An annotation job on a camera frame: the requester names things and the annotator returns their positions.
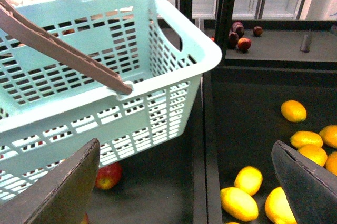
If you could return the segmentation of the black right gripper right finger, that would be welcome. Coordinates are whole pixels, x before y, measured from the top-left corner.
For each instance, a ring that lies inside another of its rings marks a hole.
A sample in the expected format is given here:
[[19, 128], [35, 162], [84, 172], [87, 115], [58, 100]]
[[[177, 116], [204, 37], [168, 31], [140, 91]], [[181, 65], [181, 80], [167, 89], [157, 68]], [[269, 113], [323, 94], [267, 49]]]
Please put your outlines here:
[[336, 175], [282, 141], [271, 157], [297, 223], [336, 223]]

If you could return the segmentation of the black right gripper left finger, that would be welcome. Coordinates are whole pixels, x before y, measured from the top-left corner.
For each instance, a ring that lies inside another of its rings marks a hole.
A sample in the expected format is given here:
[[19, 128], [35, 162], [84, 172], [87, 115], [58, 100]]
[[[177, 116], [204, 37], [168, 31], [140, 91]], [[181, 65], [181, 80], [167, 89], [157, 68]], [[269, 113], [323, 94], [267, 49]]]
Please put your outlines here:
[[1, 223], [81, 223], [98, 173], [94, 138], [1, 206]]

